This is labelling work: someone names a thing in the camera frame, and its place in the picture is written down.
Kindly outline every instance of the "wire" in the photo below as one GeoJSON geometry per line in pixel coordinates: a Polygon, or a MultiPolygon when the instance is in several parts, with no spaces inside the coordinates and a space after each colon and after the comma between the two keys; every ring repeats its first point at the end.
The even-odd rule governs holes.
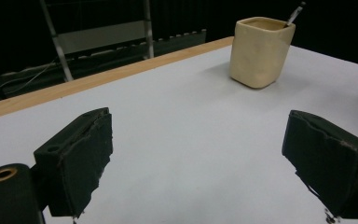
{"type": "Polygon", "coordinates": [[[6,86],[7,84],[9,83],[12,83],[12,82],[16,82],[16,81],[21,81],[21,80],[24,80],[24,79],[28,79],[30,77],[33,77],[31,78],[28,82],[26,82],[25,84],[23,84],[21,87],[17,88],[16,90],[14,91],[10,91],[10,92],[5,92],[5,94],[11,94],[11,93],[14,93],[16,91],[20,91],[22,90],[24,87],[26,87],[28,84],[30,84],[34,79],[36,79],[37,77],[39,77],[40,75],[42,75],[46,70],[48,70],[48,68],[50,68],[53,64],[54,64],[54,61],[57,60],[58,57],[54,58],[53,61],[51,61],[51,63],[48,64],[48,66],[46,66],[41,72],[39,72],[38,74],[36,75],[31,75],[31,76],[28,76],[28,77],[20,77],[20,78],[17,78],[17,79],[13,79],[13,80],[10,80],[10,81],[7,81],[3,84],[0,85],[0,88],[6,86]]]}

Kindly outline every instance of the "wooden table edge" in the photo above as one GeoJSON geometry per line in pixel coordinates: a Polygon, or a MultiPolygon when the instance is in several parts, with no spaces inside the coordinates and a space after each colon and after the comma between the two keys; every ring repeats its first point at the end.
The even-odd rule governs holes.
{"type": "Polygon", "coordinates": [[[0,116],[4,116],[6,114],[13,113],[34,105],[40,105],[45,102],[59,99],[80,91],[85,91],[105,83],[160,67],[162,65],[178,62],[183,59],[197,56],[215,49],[221,49],[231,45],[232,41],[233,37],[219,39],[189,49],[178,50],[176,52],[165,54],[153,59],[132,63],[89,77],[83,77],[71,82],[62,83],[60,85],[52,86],[39,91],[33,91],[2,100],[0,101],[0,116]]]}

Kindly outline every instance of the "pen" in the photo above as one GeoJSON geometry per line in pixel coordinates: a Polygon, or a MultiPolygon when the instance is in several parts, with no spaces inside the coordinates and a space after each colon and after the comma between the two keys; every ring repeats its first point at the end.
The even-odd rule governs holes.
{"type": "Polygon", "coordinates": [[[287,21],[287,23],[283,26],[283,28],[288,27],[290,24],[293,23],[293,21],[296,19],[296,17],[298,16],[298,14],[300,14],[300,12],[302,11],[303,7],[306,5],[305,2],[301,2],[300,6],[296,8],[296,10],[292,13],[292,15],[290,15],[289,20],[287,21]]]}

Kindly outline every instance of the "cup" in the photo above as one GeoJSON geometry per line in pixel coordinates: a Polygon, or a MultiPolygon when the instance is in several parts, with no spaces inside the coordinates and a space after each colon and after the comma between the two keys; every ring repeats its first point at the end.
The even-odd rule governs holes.
{"type": "Polygon", "coordinates": [[[264,88],[281,74],[296,26],[253,17],[237,21],[229,73],[251,88],[264,88]]]}

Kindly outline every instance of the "table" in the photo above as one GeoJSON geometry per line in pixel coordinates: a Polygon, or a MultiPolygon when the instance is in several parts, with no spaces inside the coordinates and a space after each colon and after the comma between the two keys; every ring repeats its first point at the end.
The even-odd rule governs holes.
{"type": "Polygon", "coordinates": [[[67,123],[108,106],[115,151],[78,223],[324,223],[282,140],[291,109],[358,136],[358,64],[291,47],[280,78],[252,90],[228,75],[231,42],[0,102],[0,165],[32,166],[67,123]]]}

